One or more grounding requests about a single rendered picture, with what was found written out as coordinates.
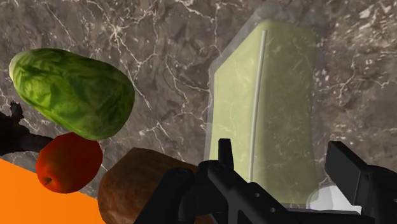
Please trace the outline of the black irregular object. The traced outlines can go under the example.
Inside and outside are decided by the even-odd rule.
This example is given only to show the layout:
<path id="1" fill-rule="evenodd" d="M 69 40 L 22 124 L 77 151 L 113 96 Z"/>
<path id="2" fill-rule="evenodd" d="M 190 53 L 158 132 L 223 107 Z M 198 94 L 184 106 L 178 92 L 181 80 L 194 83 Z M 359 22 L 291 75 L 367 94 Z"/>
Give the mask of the black irregular object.
<path id="1" fill-rule="evenodd" d="M 33 151 L 39 153 L 53 138 L 33 134 L 21 125 L 24 118 L 20 103 L 10 102 L 11 115 L 0 112 L 0 156 L 9 153 Z"/>

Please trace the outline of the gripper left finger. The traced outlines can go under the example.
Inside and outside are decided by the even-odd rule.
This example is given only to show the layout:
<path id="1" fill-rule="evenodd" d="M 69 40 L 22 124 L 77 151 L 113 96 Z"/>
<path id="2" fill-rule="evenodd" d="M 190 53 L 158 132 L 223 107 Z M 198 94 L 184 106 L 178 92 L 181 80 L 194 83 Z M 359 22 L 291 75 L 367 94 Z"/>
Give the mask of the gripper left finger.
<path id="1" fill-rule="evenodd" d="M 218 159 L 200 163 L 198 172 L 168 170 L 134 224 L 194 224 L 207 214 L 217 224 L 298 224 L 261 186 L 235 172 L 230 139 L 218 141 Z"/>

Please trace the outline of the orange flat block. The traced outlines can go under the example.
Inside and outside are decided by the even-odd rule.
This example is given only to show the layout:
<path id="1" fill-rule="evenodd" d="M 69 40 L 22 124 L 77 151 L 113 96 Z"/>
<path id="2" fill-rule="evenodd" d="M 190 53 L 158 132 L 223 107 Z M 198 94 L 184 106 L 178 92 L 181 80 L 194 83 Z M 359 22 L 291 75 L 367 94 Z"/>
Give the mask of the orange flat block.
<path id="1" fill-rule="evenodd" d="M 0 159 L 0 224 L 105 224 L 97 201 L 82 193 L 59 194 L 31 171 Z"/>

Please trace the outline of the green lettuce head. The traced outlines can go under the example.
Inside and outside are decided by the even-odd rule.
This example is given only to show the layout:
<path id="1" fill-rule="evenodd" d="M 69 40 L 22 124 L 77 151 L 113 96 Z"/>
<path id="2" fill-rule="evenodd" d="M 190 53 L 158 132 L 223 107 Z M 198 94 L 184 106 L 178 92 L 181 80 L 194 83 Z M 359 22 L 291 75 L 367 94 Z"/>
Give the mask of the green lettuce head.
<path id="1" fill-rule="evenodd" d="M 114 136 L 134 106 L 134 86 L 118 68 L 57 48 L 16 54 L 9 76 L 24 102 L 89 140 Z"/>

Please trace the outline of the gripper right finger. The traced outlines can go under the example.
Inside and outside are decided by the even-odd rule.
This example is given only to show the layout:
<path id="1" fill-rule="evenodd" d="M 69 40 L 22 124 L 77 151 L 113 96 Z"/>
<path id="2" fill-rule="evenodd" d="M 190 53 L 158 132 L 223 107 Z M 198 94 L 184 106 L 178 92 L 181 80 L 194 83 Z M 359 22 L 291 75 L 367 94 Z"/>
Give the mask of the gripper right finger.
<path id="1" fill-rule="evenodd" d="M 324 169 L 345 198 L 374 224 L 397 224 L 397 173 L 364 162 L 340 141 L 330 141 Z"/>

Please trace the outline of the clear container with green liquid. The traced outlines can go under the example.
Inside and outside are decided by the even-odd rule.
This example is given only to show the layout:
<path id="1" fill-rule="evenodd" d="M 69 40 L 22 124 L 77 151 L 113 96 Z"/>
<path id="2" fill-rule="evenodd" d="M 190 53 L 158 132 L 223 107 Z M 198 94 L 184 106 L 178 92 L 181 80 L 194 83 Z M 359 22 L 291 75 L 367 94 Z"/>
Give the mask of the clear container with green liquid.
<path id="1" fill-rule="evenodd" d="M 209 68 L 204 158 L 232 142 L 234 168 L 283 204 L 304 205 L 318 188 L 312 91 L 325 21 L 264 2 Z"/>

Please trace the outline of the brown bread loaf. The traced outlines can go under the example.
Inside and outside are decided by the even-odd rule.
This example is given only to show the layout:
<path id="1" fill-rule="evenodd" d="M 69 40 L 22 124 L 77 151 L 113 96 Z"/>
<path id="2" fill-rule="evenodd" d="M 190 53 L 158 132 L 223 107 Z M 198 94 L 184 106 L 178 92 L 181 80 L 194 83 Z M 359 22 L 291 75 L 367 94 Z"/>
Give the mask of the brown bread loaf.
<path id="1" fill-rule="evenodd" d="M 198 167 L 157 151 L 132 148 L 101 179 L 98 206 L 106 224 L 134 224 L 163 175 Z"/>

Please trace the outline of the red apple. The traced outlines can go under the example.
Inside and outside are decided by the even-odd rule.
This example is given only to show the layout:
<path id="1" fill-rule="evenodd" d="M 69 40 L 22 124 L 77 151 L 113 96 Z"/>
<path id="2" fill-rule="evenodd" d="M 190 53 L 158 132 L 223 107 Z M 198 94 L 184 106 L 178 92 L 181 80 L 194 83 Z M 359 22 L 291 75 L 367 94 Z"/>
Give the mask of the red apple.
<path id="1" fill-rule="evenodd" d="M 62 134 L 49 142 L 38 155 L 38 181 L 55 193 L 81 190 L 97 175 L 103 152 L 97 141 L 74 132 Z"/>

